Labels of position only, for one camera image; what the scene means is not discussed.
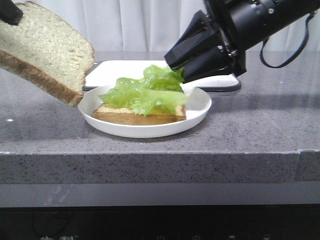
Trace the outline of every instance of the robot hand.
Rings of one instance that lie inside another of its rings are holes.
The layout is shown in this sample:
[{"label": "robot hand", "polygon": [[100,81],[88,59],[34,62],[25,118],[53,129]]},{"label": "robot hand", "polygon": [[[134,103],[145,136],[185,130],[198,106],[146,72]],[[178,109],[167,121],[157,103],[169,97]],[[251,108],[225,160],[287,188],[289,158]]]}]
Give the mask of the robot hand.
[{"label": "robot hand", "polygon": [[264,46],[269,36],[311,13],[306,21],[307,36],[297,51],[301,52],[308,41],[308,22],[320,8],[320,0],[204,0],[204,4],[207,15],[198,11],[164,56],[172,70],[184,67],[186,83],[245,73],[246,50],[261,41]]}]

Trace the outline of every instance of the gray countertop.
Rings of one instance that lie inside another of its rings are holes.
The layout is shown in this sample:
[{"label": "gray countertop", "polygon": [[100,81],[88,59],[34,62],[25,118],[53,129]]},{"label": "gray countertop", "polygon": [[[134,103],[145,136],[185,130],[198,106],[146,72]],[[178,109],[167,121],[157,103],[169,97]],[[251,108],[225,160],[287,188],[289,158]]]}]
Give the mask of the gray countertop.
[{"label": "gray countertop", "polygon": [[[96,60],[162,60],[161,52],[97,52]],[[290,52],[267,52],[279,64]],[[28,81],[0,69],[0,184],[291,183],[320,180],[320,52],[282,69],[247,53],[240,90],[211,92],[185,132],[109,135]]]}]

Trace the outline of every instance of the white plate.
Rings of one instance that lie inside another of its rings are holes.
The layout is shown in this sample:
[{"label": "white plate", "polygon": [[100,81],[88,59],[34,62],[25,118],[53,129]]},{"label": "white plate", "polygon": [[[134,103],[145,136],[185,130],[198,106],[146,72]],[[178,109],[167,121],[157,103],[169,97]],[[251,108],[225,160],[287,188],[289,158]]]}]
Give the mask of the white plate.
[{"label": "white plate", "polygon": [[186,120],[159,124],[159,125],[123,125],[98,120],[91,117],[92,112],[102,103],[99,95],[105,94],[114,84],[100,86],[84,94],[83,99],[78,105],[78,109],[84,119],[94,128],[107,134],[127,138],[158,138],[170,136],[189,130],[199,124],[207,115],[212,101],[210,96],[203,90],[182,85],[183,91],[190,96],[190,101],[185,105]]}]

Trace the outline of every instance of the green lettuce leaf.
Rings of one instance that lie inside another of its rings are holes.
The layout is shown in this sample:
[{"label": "green lettuce leaf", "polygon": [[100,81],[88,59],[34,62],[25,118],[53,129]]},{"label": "green lettuce leaf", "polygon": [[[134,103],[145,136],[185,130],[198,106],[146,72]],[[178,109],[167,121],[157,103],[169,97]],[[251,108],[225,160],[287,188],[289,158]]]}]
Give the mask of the green lettuce leaf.
[{"label": "green lettuce leaf", "polygon": [[118,108],[130,108],[134,113],[148,115],[164,112],[174,115],[176,107],[186,104],[189,97],[183,93],[183,69],[151,65],[143,71],[143,78],[121,77],[114,88],[99,97],[103,102]]}]

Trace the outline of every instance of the bread slice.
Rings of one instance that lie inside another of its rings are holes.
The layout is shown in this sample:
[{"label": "bread slice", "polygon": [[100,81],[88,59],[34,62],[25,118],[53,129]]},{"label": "bread slice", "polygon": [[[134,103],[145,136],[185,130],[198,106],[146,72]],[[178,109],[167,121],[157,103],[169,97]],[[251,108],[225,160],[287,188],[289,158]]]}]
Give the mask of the bread slice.
[{"label": "bread slice", "polygon": [[77,106],[95,61],[93,47],[48,9],[31,1],[16,5],[23,11],[18,26],[0,20],[0,67]]},{"label": "bread slice", "polygon": [[135,114],[131,109],[122,107],[112,107],[108,103],[101,104],[92,113],[92,117],[114,124],[123,125],[159,125],[169,124],[186,119],[186,108],[184,105],[178,106],[175,115],[167,113],[151,113],[143,116]]}]

